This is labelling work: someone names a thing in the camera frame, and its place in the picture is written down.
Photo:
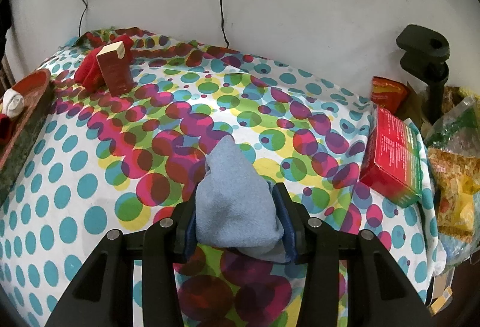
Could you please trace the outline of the light blue sock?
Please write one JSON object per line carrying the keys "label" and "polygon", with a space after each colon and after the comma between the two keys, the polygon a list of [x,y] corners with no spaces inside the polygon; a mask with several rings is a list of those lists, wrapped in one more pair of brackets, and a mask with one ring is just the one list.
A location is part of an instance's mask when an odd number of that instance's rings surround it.
{"label": "light blue sock", "polygon": [[251,258],[291,261],[283,244],[271,186],[230,136],[206,158],[206,174],[195,192],[196,236],[211,247],[235,248]]}

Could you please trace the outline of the dark red small box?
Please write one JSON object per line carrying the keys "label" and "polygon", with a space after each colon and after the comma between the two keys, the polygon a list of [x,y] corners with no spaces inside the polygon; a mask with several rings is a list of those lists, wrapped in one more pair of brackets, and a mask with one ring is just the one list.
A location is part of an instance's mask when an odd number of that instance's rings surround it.
{"label": "dark red small box", "polygon": [[111,96],[118,97],[131,91],[134,80],[122,41],[103,47],[97,54],[97,63]]}

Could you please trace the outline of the red green flat box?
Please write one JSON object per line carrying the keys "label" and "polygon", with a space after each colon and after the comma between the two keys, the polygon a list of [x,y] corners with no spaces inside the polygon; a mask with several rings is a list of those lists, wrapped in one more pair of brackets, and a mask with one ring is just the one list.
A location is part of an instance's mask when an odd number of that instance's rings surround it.
{"label": "red green flat box", "polygon": [[399,207],[416,203],[422,194],[416,136],[410,126],[386,109],[377,108],[360,170],[360,182]]}

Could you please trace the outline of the polka dot bed sheet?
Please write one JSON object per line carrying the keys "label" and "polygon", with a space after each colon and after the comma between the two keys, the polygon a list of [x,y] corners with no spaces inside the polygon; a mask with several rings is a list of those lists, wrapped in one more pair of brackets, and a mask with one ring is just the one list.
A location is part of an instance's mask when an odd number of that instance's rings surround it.
{"label": "polka dot bed sheet", "polygon": [[231,136],[256,172],[334,229],[374,232],[421,299],[445,257],[433,190],[397,207],[359,181],[375,107],[287,64],[137,28],[134,88],[89,94],[75,82],[114,29],[85,33],[44,61],[54,102],[1,208],[1,287],[43,326],[106,231],[148,228],[186,200],[216,143]]}

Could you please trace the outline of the orange red snack packet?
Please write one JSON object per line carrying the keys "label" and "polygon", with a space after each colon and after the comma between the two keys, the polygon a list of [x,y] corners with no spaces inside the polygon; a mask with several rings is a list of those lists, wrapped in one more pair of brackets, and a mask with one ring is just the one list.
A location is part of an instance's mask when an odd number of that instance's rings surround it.
{"label": "orange red snack packet", "polygon": [[404,100],[410,94],[410,89],[396,80],[384,77],[373,77],[370,99],[379,107],[395,114]]}

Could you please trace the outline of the clear plastic snack bag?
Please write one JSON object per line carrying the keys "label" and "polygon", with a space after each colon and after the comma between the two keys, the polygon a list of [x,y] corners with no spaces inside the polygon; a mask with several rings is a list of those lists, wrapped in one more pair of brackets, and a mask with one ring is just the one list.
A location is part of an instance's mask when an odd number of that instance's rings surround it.
{"label": "clear plastic snack bag", "polygon": [[425,145],[434,179],[439,242],[446,267],[451,268],[479,250],[479,95],[448,86],[442,109]]}

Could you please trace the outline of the black clamp stand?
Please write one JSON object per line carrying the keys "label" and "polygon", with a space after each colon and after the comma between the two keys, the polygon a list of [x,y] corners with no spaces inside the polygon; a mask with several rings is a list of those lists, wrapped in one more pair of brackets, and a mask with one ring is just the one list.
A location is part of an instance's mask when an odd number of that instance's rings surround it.
{"label": "black clamp stand", "polygon": [[427,85],[423,111],[433,124],[443,115],[442,98],[449,78],[450,44],[441,33],[417,24],[407,25],[397,37],[396,44],[404,51],[401,68]]}

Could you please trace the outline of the red sock with gold print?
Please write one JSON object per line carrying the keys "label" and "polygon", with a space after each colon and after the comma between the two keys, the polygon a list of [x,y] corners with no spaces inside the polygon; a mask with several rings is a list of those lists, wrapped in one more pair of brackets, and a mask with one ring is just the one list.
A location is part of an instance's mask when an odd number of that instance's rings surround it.
{"label": "red sock with gold print", "polygon": [[0,114],[0,147],[4,147],[11,139],[14,121],[7,115]]}

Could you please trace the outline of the round red tray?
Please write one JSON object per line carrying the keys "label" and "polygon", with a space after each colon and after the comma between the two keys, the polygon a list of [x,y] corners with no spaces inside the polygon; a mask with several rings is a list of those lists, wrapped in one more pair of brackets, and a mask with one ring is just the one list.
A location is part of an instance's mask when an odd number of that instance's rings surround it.
{"label": "round red tray", "polygon": [[24,98],[24,109],[12,122],[12,136],[1,147],[1,203],[3,203],[38,138],[53,100],[50,71],[42,68],[17,82],[13,88]]}

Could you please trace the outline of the white rolled sock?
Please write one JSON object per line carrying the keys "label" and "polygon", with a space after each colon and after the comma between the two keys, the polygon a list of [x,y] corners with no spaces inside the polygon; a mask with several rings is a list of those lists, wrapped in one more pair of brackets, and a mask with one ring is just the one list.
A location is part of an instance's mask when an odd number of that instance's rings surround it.
{"label": "white rolled sock", "polygon": [[24,97],[14,89],[8,89],[3,97],[1,104],[1,114],[16,119],[24,111]]}

